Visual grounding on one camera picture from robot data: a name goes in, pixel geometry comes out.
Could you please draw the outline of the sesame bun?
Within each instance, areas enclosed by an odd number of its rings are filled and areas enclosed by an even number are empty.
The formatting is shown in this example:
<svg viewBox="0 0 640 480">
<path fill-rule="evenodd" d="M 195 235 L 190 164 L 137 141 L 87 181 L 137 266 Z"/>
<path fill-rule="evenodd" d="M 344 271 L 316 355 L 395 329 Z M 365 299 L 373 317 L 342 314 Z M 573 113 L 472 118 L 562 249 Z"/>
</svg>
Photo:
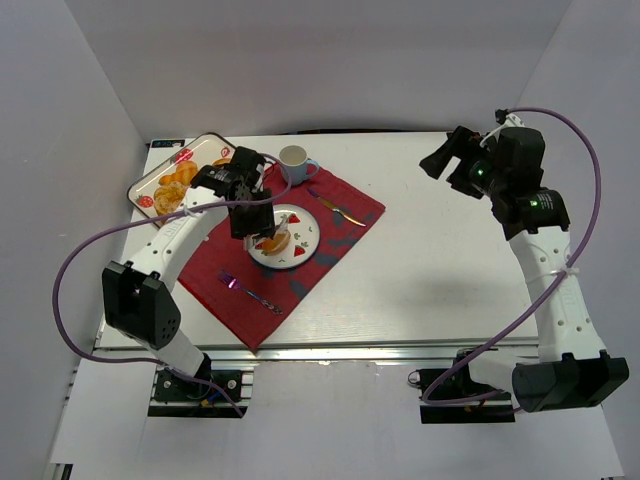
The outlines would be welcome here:
<svg viewBox="0 0 640 480">
<path fill-rule="evenodd" d="M 265 238 L 255 245 L 255 249 L 262 255 L 273 256 L 283 251 L 290 242 L 291 233 L 288 230 L 276 233 L 272 238 Z"/>
</svg>

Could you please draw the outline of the metal tongs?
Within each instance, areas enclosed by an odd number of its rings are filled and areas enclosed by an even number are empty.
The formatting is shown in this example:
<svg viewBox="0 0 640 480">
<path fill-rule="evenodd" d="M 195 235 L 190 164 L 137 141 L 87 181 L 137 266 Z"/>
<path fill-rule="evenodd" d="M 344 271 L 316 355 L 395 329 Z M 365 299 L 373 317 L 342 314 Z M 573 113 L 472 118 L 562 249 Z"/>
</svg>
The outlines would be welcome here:
<svg viewBox="0 0 640 480">
<path fill-rule="evenodd" d="M 263 249 L 264 244 L 270 245 L 271 243 L 280 242 L 279 236 L 283 236 L 288 232 L 290 217 L 290 214 L 282 214 L 280 217 L 280 222 L 276 225 L 273 234 L 254 237 L 252 239 L 252 246 L 256 249 Z"/>
</svg>

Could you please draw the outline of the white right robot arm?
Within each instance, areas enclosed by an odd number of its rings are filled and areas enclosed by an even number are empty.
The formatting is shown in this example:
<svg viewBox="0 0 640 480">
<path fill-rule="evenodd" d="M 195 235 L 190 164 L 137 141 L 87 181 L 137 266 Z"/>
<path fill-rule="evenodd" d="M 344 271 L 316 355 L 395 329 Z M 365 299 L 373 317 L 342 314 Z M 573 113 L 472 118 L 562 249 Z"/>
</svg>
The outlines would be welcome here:
<svg viewBox="0 0 640 480">
<path fill-rule="evenodd" d="M 573 247 L 564 199 L 543 184 L 543 135 L 527 127 L 520 112 L 496 111 L 497 126 L 485 135 L 458 126 L 420 162 L 421 169 L 437 179 L 458 159 L 448 183 L 466 196 L 489 199 L 531 300 L 511 324 L 484 344 L 459 353 L 452 366 L 424 388 L 421 400 L 429 407 L 481 403 L 508 394 L 527 413 L 591 408 L 629 378 L 626 360 L 609 355 L 594 327 L 575 268 L 600 212 L 597 154 L 573 122 L 555 111 L 545 112 L 578 136 L 592 162 L 591 217 Z"/>
</svg>

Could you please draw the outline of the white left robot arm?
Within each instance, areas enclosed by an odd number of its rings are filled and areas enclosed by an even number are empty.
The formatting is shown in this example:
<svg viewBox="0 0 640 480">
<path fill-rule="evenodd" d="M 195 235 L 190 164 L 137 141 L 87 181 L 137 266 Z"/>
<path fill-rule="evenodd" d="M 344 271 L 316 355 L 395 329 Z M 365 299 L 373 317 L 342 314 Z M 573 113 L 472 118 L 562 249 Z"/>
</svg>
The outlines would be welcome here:
<svg viewBox="0 0 640 480">
<path fill-rule="evenodd" d="M 129 259 L 110 262 L 102 272 L 106 323 L 172 370 L 193 399 L 211 389 L 211 361 L 182 332 L 172 291 L 190 258 L 224 220 L 230 222 L 234 240 L 249 243 L 274 235 L 271 191 L 263 185 L 266 164 L 260 153 L 238 147 L 229 163 L 202 167 L 155 236 Z"/>
</svg>

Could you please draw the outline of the croissant bread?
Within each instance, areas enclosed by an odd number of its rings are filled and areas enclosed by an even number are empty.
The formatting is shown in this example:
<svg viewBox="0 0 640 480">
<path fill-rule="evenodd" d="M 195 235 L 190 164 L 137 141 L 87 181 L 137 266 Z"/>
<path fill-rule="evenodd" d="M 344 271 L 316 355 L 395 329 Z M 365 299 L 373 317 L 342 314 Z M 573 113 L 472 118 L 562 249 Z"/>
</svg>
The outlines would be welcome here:
<svg viewBox="0 0 640 480">
<path fill-rule="evenodd" d="M 169 186 L 176 188 L 189 188 L 192 179 L 198 173 L 199 168 L 195 162 L 184 161 L 179 163 L 174 173 L 162 176 L 158 183 L 160 186 Z"/>
</svg>

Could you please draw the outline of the round sugared cake bread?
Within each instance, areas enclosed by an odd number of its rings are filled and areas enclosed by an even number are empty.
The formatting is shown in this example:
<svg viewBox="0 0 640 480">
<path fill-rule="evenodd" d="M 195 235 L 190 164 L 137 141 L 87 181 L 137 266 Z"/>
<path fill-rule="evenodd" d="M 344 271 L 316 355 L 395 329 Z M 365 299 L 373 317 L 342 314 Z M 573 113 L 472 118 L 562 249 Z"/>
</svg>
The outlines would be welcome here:
<svg viewBox="0 0 640 480">
<path fill-rule="evenodd" d="M 153 195 L 154 209 L 158 216 L 174 212 L 185 197 L 188 187 L 174 181 L 158 187 Z"/>
</svg>

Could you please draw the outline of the white strawberry plate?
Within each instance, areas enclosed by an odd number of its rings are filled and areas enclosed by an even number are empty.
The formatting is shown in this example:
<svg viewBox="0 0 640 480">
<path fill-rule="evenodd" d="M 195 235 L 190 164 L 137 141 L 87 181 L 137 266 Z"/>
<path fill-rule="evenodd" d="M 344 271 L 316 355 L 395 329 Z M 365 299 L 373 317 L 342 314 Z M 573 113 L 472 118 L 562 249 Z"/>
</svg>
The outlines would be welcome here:
<svg viewBox="0 0 640 480">
<path fill-rule="evenodd" d="M 316 252 L 320 243 L 320 227 L 315 217 L 300 206 L 280 204 L 274 207 L 276 225 L 282 214 L 290 214 L 288 231 L 291 233 L 287 247 L 277 255 L 266 256 L 254 247 L 249 255 L 260 265 L 274 269 L 286 270 L 300 266 Z"/>
</svg>

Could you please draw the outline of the iridescent fork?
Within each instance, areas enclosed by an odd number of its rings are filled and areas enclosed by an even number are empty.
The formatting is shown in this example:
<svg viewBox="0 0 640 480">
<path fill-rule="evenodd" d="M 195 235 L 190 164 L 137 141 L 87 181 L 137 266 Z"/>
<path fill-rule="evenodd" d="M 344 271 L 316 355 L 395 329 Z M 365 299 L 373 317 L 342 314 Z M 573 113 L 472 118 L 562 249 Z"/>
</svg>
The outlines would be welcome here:
<svg viewBox="0 0 640 480">
<path fill-rule="evenodd" d="M 228 273 L 226 271 L 221 271 L 218 274 L 218 280 L 221 283 L 223 283 L 227 289 L 237 290 L 237 291 L 245 293 L 246 295 L 248 295 L 249 297 L 251 297 L 252 299 L 257 301 L 259 304 L 261 304 L 264 308 L 266 308 L 272 314 L 274 314 L 274 315 L 282 315 L 284 313 L 284 311 L 279 306 L 269 302 L 265 298 L 261 297 L 260 295 L 254 293 L 253 291 L 248 289 L 244 284 L 242 284 L 238 280 L 237 277 L 231 275 L 230 273 Z"/>
</svg>

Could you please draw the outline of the blue white mug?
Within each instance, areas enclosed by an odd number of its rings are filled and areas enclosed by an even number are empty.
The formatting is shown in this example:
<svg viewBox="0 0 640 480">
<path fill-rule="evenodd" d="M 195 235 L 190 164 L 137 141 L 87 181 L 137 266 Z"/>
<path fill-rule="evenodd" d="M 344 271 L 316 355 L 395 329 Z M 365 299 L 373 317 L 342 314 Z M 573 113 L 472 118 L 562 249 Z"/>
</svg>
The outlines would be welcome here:
<svg viewBox="0 0 640 480">
<path fill-rule="evenodd" d="M 281 171 L 286 173 L 292 186 L 297 186 L 313 178 L 320 166 L 312 160 L 307 151 L 298 145 L 284 147 L 279 153 Z"/>
</svg>

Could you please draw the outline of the iridescent knife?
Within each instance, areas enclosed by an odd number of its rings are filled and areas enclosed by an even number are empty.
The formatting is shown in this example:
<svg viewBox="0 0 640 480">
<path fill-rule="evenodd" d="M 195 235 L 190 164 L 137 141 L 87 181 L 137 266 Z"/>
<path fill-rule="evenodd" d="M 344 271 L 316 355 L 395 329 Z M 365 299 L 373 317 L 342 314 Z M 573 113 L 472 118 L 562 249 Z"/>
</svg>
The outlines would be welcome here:
<svg viewBox="0 0 640 480">
<path fill-rule="evenodd" d="M 314 191 L 311 188 L 307 189 L 307 192 L 318 202 L 320 202 L 325 208 L 329 209 L 330 211 L 332 211 L 333 213 L 337 213 L 339 216 L 341 216 L 343 219 L 347 220 L 348 222 L 359 226 L 359 227 L 366 227 L 366 224 L 358 219 L 356 219 L 355 217 L 353 217 L 352 215 L 350 215 L 349 213 L 347 213 L 344 209 L 338 207 L 337 205 L 335 205 L 334 203 L 330 202 L 329 200 L 323 198 L 322 196 L 320 196 L 316 191 Z"/>
</svg>

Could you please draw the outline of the red placemat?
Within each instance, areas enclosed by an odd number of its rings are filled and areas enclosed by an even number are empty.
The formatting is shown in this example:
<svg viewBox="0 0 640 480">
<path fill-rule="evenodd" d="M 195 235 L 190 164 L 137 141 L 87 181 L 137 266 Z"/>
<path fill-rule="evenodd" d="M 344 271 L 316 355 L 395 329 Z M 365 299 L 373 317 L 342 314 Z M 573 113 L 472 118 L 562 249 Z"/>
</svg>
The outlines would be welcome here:
<svg viewBox="0 0 640 480">
<path fill-rule="evenodd" d="M 302 264 L 280 270 L 261 265 L 230 236 L 230 222 L 216 226 L 191 257 L 179 281 L 249 349 L 255 350 L 385 212 L 385 206 L 320 169 L 280 199 L 302 207 L 318 222 L 319 246 L 298 236 L 292 253 Z"/>
</svg>

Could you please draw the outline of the strawberry pattern tray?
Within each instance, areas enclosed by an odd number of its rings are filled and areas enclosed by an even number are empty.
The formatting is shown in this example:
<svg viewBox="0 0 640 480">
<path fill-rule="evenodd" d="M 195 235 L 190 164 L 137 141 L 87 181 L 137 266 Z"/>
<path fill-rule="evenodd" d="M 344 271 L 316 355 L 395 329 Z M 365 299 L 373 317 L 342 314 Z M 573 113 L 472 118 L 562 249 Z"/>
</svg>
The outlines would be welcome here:
<svg viewBox="0 0 640 480">
<path fill-rule="evenodd" d="M 200 171 L 220 158 L 231 158 L 234 151 L 232 143 L 215 133 L 203 134 L 193 140 L 153 140 L 149 153 L 158 154 L 161 162 L 129 188 L 128 199 L 141 214 L 156 217 L 153 195 L 160 187 L 158 181 L 162 176 L 174 173 L 177 165 L 184 161 L 195 162 Z"/>
</svg>

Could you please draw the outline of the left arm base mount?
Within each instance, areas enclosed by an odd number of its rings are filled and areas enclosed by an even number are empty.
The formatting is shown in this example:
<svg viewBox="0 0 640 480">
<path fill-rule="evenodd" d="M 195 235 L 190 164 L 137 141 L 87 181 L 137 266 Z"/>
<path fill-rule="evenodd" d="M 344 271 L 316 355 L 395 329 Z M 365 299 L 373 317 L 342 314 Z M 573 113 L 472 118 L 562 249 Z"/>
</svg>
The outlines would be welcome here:
<svg viewBox="0 0 640 480">
<path fill-rule="evenodd" d="M 220 387 L 245 413 L 252 394 L 253 373 L 247 370 L 213 370 L 212 383 Z M 152 418 L 238 418 L 233 405 L 215 388 L 189 384 L 166 369 L 158 370 L 151 389 L 148 416 Z"/>
</svg>

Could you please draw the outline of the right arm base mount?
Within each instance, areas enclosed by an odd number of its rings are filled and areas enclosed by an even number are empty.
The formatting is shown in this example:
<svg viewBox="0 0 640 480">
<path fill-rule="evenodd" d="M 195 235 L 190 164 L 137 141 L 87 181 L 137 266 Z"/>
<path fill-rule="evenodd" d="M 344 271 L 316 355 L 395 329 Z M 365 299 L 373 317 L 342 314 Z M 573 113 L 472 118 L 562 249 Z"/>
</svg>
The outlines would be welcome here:
<svg viewBox="0 0 640 480">
<path fill-rule="evenodd" d="M 439 376 L 475 349 L 468 345 L 460 349 L 453 345 L 407 348 L 406 361 L 412 364 L 408 385 L 420 395 L 426 393 Z M 507 424 L 515 422 L 519 412 L 510 394 L 494 394 L 490 386 L 473 382 L 467 366 L 438 383 L 429 399 L 428 403 L 419 401 L 423 425 Z"/>
</svg>

